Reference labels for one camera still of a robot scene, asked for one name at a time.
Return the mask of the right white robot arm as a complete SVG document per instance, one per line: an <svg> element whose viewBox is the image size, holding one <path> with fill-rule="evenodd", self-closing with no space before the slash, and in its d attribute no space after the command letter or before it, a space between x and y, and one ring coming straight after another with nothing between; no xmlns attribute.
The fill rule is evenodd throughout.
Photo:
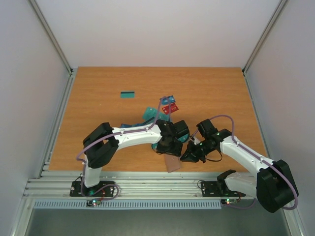
<svg viewBox="0 0 315 236"><path fill-rule="evenodd" d="M242 143L234 130L218 130L210 119L197 126L203 141L197 142L194 136L181 156L183 162L196 163L207 161L212 151L225 154L250 172L244 176L235 170L228 170L217 177L217 190L220 196L240 192L258 200L268 212L274 213L280 208L293 210L298 204L298 190L290 167L283 160L274 161Z"/></svg>

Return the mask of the dark blue card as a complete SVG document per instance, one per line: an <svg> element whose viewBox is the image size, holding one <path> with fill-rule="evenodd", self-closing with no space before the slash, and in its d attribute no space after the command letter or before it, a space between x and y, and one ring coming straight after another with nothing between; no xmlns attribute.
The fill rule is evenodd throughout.
<svg viewBox="0 0 315 236"><path fill-rule="evenodd" d="M130 125L130 124L121 124L121 126L120 126L120 128L130 128L130 127L132 127L132 125Z"/></svg>

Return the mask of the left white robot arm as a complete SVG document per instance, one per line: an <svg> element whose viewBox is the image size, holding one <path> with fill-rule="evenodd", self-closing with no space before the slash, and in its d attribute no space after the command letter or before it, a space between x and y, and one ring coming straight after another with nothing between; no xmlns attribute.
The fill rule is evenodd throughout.
<svg viewBox="0 0 315 236"><path fill-rule="evenodd" d="M180 157L183 148L180 138L188 134L189 128L184 120L172 123L158 119L153 123L128 128L102 123L83 140L85 167L82 191L88 196L98 192L101 169L117 151L136 145L156 144L158 154Z"/></svg>

